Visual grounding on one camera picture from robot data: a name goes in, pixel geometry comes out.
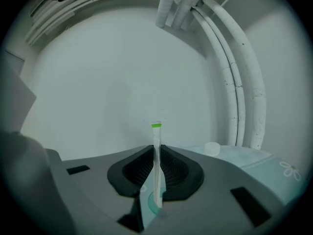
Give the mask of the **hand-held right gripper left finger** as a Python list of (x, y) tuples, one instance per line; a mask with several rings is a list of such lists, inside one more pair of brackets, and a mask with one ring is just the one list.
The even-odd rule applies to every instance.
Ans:
[(56, 207), (46, 225), (53, 235), (145, 235), (140, 204), (142, 183), (149, 175), (153, 146), (105, 156), (62, 161), (46, 149)]

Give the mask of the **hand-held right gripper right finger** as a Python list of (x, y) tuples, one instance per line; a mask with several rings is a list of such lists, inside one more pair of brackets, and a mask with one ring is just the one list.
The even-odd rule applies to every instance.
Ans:
[(148, 235), (262, 235), (283, 204), (237, 166), (175, 147), (161, 147), (175, 185), (163, 194)]

